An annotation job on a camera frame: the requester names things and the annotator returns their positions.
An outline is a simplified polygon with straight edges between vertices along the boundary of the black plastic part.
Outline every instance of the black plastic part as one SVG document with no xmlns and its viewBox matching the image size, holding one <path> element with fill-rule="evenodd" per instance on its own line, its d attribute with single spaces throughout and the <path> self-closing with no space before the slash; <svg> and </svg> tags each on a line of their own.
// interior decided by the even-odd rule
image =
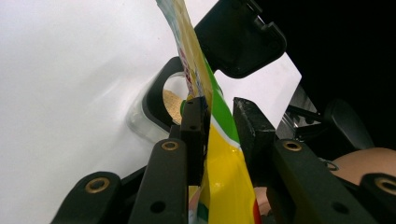
<svg viewBox="0 0 396 224">
<path fill-rule="evenodd" d="M 192 186 L 201 185 L 204 174 L 205 133 L 204 97 L 191 99 L 184 104 L 180 139 L 187 145 L 188 182 Z"/>
<path fill-rule="evenodd" d="M 311 112 L 309 110 L 301 109 L 294 105 L 288 105 L 288 108 L 286 108 L 286 112 L 290 112 L 291 114 L 302 116 L 306 119 L 311 119 L 313 121 L 323 122 L 323 117 L 321 115 Z"/>
<path fill-rule="evenodd" d="M 258 15 L 255 1 L 220 0 L 196 25 L 195 33 L 213 71 L 242 78 L 275 61 L 286 50 L 286 38 Z"/>
<path fill-rule="evenodd" d="M 306 144 L 278 140 L 272 159 L 296 206 L 292 223 L 377 223 Z"/>
<path fill-rule="evenodd" d="M 111 218 L 112 223 L 128 222 L 145 171 L 146 166 L 140 168 L 121 180 L 121 189 L 119 190 L 118 196 L 120 199 L 120 207 L 118 209 L 118 213 Z"/>
<path fill-rule="evenodd" d="M 233 119 L 254 187 L 268 184 L 273 170 L 268 149 L 275 142 L 276 129 L 253 102 L 233 98 Z"/>
<path fill-rule="evenodd" d="M 108 187 L 96 193 L 86 190 L 87 184 L 98 177 L 109 181 Z M 61 204 L 51 223 L 107 223 L 116 213 L 120 178 L 109 172 L 97 172 L 82 178 Z"/>
<path fill-rule="evenodd" d="M 142 101 L 143 112 L 152 122 L 169 132 L 173 124 L 163 103 L 163 86 L 166 80 L 177 72 L 182 72 L 183 66 L 179 57 L 174 57 L 163 67 L 160 74 L 152 82 Z"/>
<path fill-rule="evenodd" d="M 368 174 L 361 179 L 358 190 L 361 204 L 379 223 L 395 223 L 396 177 L 386 174 Z"/>
<path fill-rule="evenodd" d="M 326 133 L 329 128 L 322 123 L 312 124 L 296 128 L 295 138 L 301 142 L 309 142 L 310 140 Z"/>
<path fill-rule="evenodd" d="M 187 149 L 168 138 L 152 149 L 128 223 L 187 223 Z"/>
<path fill-rule="evenodd" d="M 324 112 L 324 118 L 355 149 L 366 149 L 375 146 L 360 117 L 347 102 L 341 99 L 334 99 L 329 102 Z"/>
</svg>

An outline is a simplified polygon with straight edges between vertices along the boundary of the white backdrop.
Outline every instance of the white backdrop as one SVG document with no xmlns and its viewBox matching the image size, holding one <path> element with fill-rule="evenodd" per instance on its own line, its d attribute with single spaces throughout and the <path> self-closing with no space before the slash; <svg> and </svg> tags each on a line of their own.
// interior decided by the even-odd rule
<svg viewBox="0 0 396 224">
<path fill-rule="evenodd" d="M 187 1 L 193 25 L 215 3 Z M 144 166 L 152 143 L 126 115 L 174 56 L 154 0 L 0 1 L 0 222 L 49 223 L 83 176 Z M 253 100 L 275 126 L 301 78 L 286 54 L 244 79 L 216 76 L 229 105 Z"/>
</svg>

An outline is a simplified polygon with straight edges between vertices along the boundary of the colorful package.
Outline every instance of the colorful package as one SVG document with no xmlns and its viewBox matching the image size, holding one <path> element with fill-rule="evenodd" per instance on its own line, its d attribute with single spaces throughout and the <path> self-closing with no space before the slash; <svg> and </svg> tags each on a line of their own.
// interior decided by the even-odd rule
<svg viewBox="0 0 396 224">
<path fill-rule="evenodd" d="M 188 99 L 204 96 L 210 113 L 202 185 L 189 187 L 189 222 L 261 223 L 233 116 L 201 51 L 185 3 L 157 0 L 157 4 L 177 42 L 189 88 Z"/>
</svg>

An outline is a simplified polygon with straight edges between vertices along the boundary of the plastic wrapper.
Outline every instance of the plastic wrapper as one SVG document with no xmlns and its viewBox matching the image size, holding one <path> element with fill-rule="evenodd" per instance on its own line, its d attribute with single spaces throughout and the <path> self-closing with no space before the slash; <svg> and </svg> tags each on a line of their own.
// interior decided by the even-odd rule
<svg viewBox="0 0 396 224">
<path fill-rule="evenodd" d="M 157 0 L 177 42 L 189 88 L 204 96 L 210 114 L 205 171 L 200 187 L 189 187 L 190 223 L 261 223 L 230 108 L 202 53 L 182 0 Z"/>
</svg>

